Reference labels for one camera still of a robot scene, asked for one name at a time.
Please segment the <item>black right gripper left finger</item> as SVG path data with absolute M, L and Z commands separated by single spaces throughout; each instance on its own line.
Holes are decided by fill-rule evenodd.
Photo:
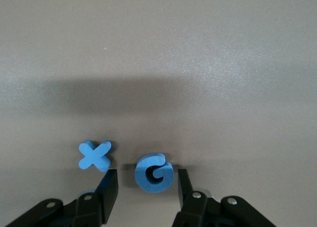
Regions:
M 110 169 L 93 192 L 65 205 L 49 198 L 8 224 L 9 227 L 101 227 L 107 224 L 118 195 L 117 170 Z

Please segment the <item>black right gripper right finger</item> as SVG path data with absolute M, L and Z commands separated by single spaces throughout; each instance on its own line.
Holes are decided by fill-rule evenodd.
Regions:
M 217 202 L 194 190 L 186 169 L 178 170 L 180 212 L 174 227 L 273 227 L 269 219 L 239 196 L 227 196 Z

